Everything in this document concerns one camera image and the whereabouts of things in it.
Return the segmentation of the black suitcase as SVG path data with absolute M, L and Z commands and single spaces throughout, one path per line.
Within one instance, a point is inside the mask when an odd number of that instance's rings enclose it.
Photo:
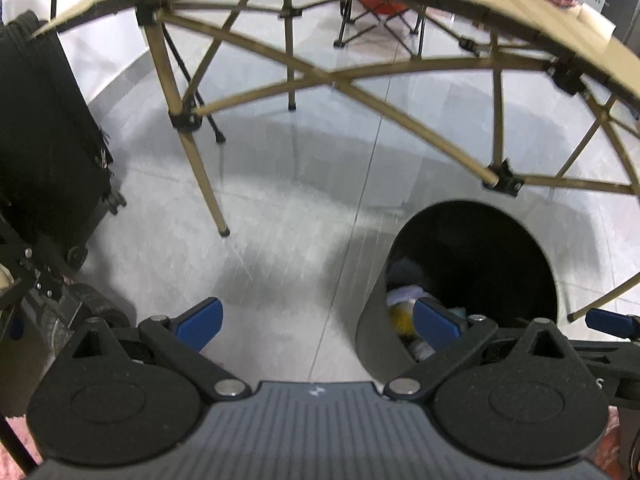
M 78 270 L 99 204 L 126 206 L 113 157 L 54 32 L 27 10 L 1 27 L 1 213 L 27 243 L 47 237 Z

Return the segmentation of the black round trash bin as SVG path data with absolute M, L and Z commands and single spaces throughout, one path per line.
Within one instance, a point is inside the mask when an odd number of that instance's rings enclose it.
M 405 285 L 419 285 L 444 308 L 484 315 L 501 328 L 559 316 L 547 255 L 521 222 L 474 200 L 436 203 L 400 229 L 358 320 L 357 356 L 378 382 L 416 365 L 386 306 L 386 294 Z

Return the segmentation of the orange white plush toy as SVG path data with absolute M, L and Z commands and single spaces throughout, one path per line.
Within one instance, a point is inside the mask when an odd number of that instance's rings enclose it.
M 394 304 L 393 307 L 388 309 L 388 316 L 398 336 L 416 336 L 416 329 L 413 324 L 413 304 L 411 302 Z

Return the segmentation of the lilac fluffy towel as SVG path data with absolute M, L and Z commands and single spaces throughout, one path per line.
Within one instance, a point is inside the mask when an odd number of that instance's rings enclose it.
M 405 285 L 392 289 L 386 294 L 386 306 L 391 308 L 396 306 L 396 304 L 416 301 L 427 296 L 428 293 L 419 285 Z

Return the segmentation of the tan folding table frame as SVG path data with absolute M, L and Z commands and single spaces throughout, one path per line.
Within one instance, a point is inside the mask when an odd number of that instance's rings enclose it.
M 386 107 L 448 136 L 486 162 L 491 137 L 491 70 L 383 74 L 360 81 Z M 555 88 L 547 74 L 504 70 L 506 150 L 512 166 L 530 174 L 555 174 L 593 122 L 580 96 Z M 219 193 L 235 234 L 216 233 L 206 205 L 197 205 L 198 178 L 183 153 L 180 133 L 169 132 L 162 96 L 143 104 L 134 189 L 148 214 L 119 258 L 114 284 L 137 312 L 176 313 L 196 296 L 218 294 L 229 304 L 259 301 L 293 314 L 294 292 L 310 293 L 303 312 L 337 307 L 348 288 L 372 284 L 373 260 L 400 220 L 446 198 L 476 198 L 510 212 L 531 228 L 550 258 L 562 300 L 578 300 L 622 284 L 639 265 L 639 211 L 627 196 L 582 194 L 576 188 L 526 185 L 520 198 L 482 190 L 465 168 L 407 131 L 328 86 L 299 90 L 299 109 L 288 114 L 280 96 L 223 110 L 229 144 L 217 153 L 205 132 L 184 136 L 205 172 L 204 185 Z M 286 292 L 288 287 L 294 292 Z

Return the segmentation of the black folding chair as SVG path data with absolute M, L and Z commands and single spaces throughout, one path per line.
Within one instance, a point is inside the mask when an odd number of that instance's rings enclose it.
M 362 36 L 381 29 L 394 38 L 410 58 L 416 60 L 423 53 L 426 18 L 423 10 L 417 10 L 414 11 L 416 19 L 410 23 L 407 15 L 411 12 L 405 3 L 395 0 L 341 0 L 341 26 L 333 47 L 344 49 Z M 393 22 L 398 22 L 409 38 L 416 40 L 415 47 L 410 47 L 401 31 L 393 28 Z

